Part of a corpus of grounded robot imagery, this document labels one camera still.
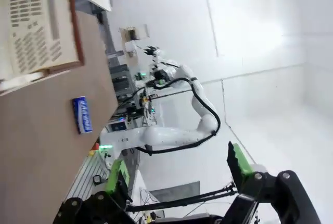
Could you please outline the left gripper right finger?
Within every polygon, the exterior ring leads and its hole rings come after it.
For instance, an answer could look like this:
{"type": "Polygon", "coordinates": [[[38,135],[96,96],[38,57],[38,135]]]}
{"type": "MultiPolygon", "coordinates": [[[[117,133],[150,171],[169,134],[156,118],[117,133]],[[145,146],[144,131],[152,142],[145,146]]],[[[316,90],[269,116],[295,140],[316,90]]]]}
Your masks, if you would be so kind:
{"type": "Polygon", "coordinates": [[[320,223],[319,216],[297,174],[272,176],[253,170],[238,144],[228,143],[227,164],[238,195],[225,214],[225,223],[250,223],[259,204],[269,203],[281,223],[320,223]]]}

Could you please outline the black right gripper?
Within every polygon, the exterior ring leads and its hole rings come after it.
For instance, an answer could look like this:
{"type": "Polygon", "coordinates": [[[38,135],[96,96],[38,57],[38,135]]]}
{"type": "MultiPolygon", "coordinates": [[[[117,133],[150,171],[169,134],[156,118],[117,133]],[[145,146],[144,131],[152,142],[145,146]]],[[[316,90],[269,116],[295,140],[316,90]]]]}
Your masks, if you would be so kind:
{"type": "Polygon", "coordinates": [[[164,85],[167,82],[167,73],[165,70],[153,70],[153,84],[154,85],[164,85]]]}

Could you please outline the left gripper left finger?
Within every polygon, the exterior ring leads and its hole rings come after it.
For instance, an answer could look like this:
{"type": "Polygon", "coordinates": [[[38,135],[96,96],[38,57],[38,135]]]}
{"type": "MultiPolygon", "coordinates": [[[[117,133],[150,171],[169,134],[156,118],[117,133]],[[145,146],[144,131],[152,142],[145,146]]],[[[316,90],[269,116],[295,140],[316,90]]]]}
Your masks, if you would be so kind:
{"type": "Polygon", "coordinates": [[[88,199],[72,197],[62,203],[53,223],[135,223],[126,212],[130,175],[125,161],[116,159],[105,187],[88,199]]]}

